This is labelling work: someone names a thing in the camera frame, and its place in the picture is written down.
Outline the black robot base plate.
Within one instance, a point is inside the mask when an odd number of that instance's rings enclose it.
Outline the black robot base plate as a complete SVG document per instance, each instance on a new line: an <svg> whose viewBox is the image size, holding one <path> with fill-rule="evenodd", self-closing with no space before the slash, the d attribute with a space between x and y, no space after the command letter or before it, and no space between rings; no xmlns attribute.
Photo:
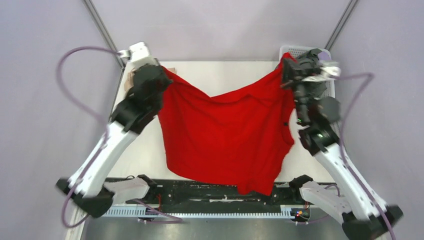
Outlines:
<svg viewBox="0 0 424 240"><path fill-rule="evenodd" d="M159 205L169 214L277 213L281 206L304 207L300 194L288 182L276 182L271 193L238 193L235 185L207 184L191 180L155 179L141 201Z"/></svg>

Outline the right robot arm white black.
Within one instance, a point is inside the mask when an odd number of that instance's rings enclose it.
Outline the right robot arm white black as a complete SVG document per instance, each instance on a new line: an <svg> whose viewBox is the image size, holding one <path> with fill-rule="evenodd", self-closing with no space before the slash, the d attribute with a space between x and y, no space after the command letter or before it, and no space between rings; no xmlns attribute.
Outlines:
<svg viewBox="0 0 424 240"><path fill-rule="evenodd" d="M384 234L395 239L394 225L403 217L397 205L389 205L360 174L346 152L343 133L333 124L345 125L340 102L325 96L325 83L341 79L339 64L325 51L313 48L300 56L281 56L281 86L291 90L302 146L327 170L337 194L307 175L289 183L289 199L311 203L335 219L350 240L374 240Z"/></svg>

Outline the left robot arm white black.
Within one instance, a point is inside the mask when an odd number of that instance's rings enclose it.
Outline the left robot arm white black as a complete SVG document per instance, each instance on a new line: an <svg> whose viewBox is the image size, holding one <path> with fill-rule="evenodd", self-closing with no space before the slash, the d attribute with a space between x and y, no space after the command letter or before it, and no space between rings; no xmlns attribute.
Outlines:
<svg viewBox="0 0 424 240"><path fill-rule="evenodd" d="M113 205L138 199L145 204L157 198L156 185L145 175L108 182L107 177L127 149L163 106L163 93L172 83L160 65L145 64L132 72L133 87L118 103L106 135L81 168L56 187L90 217L103 216Z"/></svg>

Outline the red t shirt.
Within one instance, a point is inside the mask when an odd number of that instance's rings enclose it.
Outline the red t shirt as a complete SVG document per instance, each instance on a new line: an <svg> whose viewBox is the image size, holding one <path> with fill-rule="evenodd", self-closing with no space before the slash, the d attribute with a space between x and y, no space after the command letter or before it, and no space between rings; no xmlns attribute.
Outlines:
<svg viewBox="0 0 424 240"><path fill-rule="evenodd" d="M233 185L241 195L270 195L295 141L293 94L282 88L285 53L256 82L209 96L177 74L158 113L167 168L193 181Z"/></svg>

